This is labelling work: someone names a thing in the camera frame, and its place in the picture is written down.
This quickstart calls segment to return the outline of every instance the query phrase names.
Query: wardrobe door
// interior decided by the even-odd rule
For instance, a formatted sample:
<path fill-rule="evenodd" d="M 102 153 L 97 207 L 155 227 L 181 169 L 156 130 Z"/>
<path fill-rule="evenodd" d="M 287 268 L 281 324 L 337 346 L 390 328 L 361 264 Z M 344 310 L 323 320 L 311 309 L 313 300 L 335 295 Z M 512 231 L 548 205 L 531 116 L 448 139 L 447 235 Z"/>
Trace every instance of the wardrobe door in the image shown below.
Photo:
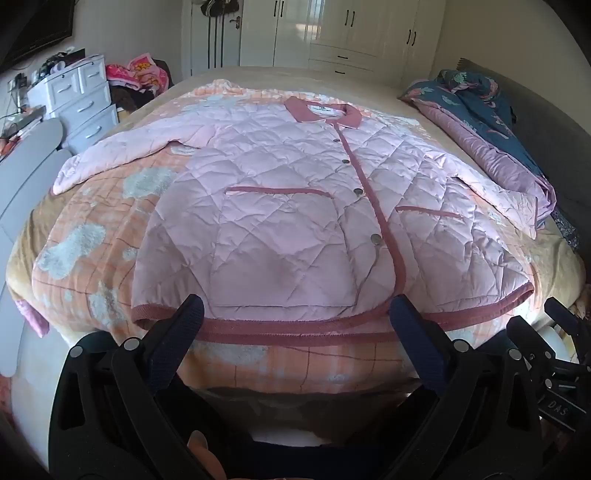
<path fill-rule="evenodd" d="M 345 48 L 378 55 L 389 0 L 354 0 Z"/>
<path fill-rule="evenodd" d="M 280 0 L 245 0 L 240 44 L 241 67 L 272 67 Z"/>
<path fill-rule="evenodd" d="M 445 13 L 445 0 L 421 0 L 414 22 L 413 37 L 409 43 L 408 56 L 401 88 L 413 81 L 426 79 L 431 75 L 433 60 Z"/>
<path fill-rule="evenodd" d="M 275 67 L 308 68 L 311 3 L 312 0 L 280 0 L 273 62 Z"/>
<path fill-rule="evenodd" d="M 375 73 L 379 81 L 398 88 L 414 38 L 418 0 L 389 0 L 384 15 L 385 31 L 380 40 Z"/>
<path fill-rule="evenodd" d="M 313 0 L 312 43 L 343 47 L 353 17 L 352 0 Z"/>

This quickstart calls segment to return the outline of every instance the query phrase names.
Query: jacket collar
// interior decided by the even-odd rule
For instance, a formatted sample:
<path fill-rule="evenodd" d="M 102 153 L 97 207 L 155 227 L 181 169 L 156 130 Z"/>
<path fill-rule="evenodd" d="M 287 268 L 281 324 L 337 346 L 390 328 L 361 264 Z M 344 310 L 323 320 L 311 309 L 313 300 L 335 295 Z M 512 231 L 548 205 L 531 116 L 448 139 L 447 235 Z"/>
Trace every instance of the jacket collar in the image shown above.
<path fill-rule="evenodd" d="M 348 103 L 318 103 L 292 96 L 284 102 L 284 105 L 298 122 L 319 122 L 325 120 L 328 124 L 339 124 L 348 128 L 359 128 L 361 124 L 361 112 Z M 336 118 L 323 117 L 310 110 L 310 105 L 340 110 L 345 114 Z"/>

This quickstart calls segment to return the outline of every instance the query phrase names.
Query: wall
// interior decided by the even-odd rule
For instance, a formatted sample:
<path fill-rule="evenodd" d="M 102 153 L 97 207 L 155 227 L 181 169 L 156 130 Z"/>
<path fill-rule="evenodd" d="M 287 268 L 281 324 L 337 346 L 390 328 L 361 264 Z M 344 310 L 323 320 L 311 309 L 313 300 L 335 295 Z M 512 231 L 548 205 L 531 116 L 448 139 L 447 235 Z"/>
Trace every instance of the wall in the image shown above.
<path fill-rule="evenodd" d="M 16 68 L 30 78 L 45 59 L 69 46 L 85 48 L 87 54 L 103 53 L 107 63 L 127 64 L 142 53 L 165 60 L 173 81 L 181 75 L 181 9 L 183 0 L 79 0 L 74 13 L 73 36 L 44 50 Z M 18 73 L 0 75 L 0 116 L 15 112 L 7 83 Z"/>
<path fill-rule="evenodd" d="M 591 133 L 591 66 L 542 0 L 447 0 L 431 74 L 460 57 L 521 83 Z"/>

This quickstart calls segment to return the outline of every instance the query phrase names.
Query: headboard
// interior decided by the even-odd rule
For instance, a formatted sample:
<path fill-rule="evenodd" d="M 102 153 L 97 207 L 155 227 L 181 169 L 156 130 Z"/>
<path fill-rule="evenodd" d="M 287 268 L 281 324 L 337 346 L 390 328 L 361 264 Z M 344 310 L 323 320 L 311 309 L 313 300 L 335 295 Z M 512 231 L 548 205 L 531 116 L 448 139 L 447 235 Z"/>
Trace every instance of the headboard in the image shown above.
<path fill-rule="evenodd" d="M 517 117 L 513 132 L 554 186 L 558 205 L 566 218 L 579 230 L 579 254 L 589 276 L 591 135 L 548 100 L 493 70 L 468 59 L 460 59 L 457 69 L 495 79 L 509 99 Z"/>

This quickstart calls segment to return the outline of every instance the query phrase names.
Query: floor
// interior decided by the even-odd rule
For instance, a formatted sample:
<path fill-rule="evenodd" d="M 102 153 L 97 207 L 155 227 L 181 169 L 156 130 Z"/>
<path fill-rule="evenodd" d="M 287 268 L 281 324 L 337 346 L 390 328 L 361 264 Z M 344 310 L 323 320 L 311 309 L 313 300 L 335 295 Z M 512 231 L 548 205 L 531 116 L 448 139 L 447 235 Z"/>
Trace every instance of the floor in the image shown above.
<path fill-rule="evenodd" d="M 38 460 L 48 465 L 49 421 L 57 381 L 69 348 L 56 330 L 39 338 L 32 329 L 22 333 L 17 373 L 12 377 L 15 422 Z"/>

